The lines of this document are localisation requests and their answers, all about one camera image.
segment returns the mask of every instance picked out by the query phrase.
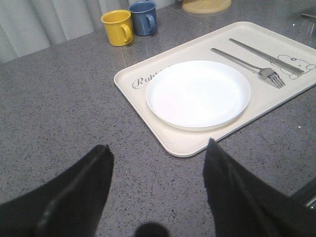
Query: fork handle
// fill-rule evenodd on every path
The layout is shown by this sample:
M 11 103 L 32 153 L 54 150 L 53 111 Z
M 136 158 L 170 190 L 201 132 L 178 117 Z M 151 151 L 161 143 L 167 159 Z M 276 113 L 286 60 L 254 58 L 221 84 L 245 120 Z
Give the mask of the fork handle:
M 219 49 L 211 48 L 211 50 L 212 50 L 213 52 L 218 53 L 218 54 L 220 54 L 220 55 L 222 55 L 222 56 L 224 56 L 224 57 L 226 57 L 226 58 L 228 58 L 228 59 L 231 59 L 231 60 L 233 60 L 233 61 L 236 61 L 236 62 L 239 62 L 239 63 L 243 63 L 243 64 L 245 64 L 245 65 L 247 65 L 247 66 L 250 66 L 250 67 L 255 68 L 255 69 L 258 69 L 258 70 L 261 69 L 261 68 L 258 68 L 258 67 L 256 67 L 256 66 L 250 64 L 250 63 L 247 63 L 247 62 L 245 62 L 245 61 L 243 61 L 243 60 L 241 60 L 241 59 L 239 59 L 239 58 L 236 58 L 235 56 L 232 56 L 232 55 L 230 55 L 230 54 L 228 54 L 228 53 L 226 53 L 226 52 L 223 52 L 223 51 L 221 51 L 221 50 L 219 50 Z

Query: white plate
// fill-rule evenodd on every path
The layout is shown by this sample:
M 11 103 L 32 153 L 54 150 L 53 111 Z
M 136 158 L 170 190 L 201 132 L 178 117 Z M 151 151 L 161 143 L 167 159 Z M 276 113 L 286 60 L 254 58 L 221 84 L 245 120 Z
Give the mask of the white plate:
M 148 84 L 150 109 L 167 124 L 192 131 L 223 126 L 247 106 L 250 86 L 236 69 L 211 61 L 188 61 L 159 72 Z

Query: blue mug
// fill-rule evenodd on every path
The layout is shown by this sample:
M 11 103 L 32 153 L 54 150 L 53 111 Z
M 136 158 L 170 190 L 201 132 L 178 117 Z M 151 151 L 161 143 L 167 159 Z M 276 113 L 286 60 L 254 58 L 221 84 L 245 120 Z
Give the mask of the blue mug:
M 157 31 L 156 3 L 138 1 L 128 7 L 132 13 L 134 34 L 148 36 Z

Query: mug handle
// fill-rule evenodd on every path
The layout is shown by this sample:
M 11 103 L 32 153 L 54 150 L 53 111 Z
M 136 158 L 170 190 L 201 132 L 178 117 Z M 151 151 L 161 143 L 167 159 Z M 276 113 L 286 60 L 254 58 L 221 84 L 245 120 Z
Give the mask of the mug handle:
M 150 27 L 149 32 L 152 32 L 156 28 L 156 22 L 152 15 L 147 14 L 146 17 L 149 20 L 149 27 Z
M 126 24 L 122 24 L 121 27 L 123 28 L 123 30 L 125 31 L 125 34 L 126 34 L 126 39 L 124 40 L 124 42 L 125 43 L 129 42 L 132 39 L 132 32 L 131 32 L 130 28 Z

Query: fork tines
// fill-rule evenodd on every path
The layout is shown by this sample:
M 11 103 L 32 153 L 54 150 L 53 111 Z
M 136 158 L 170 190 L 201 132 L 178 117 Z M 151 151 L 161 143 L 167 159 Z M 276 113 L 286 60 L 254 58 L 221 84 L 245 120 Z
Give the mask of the fork tines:
M 285 86 L 284 81 L 282 80 L 282 78 L 279 76 L 278 73 L 276 73 L 275 71 L 273 71 L 272 73 L 270 73 L 268 75 L 268 78 L 271 80 L 271 82 L 277 87 L 277 88 L 282 88 L 283 86 Z

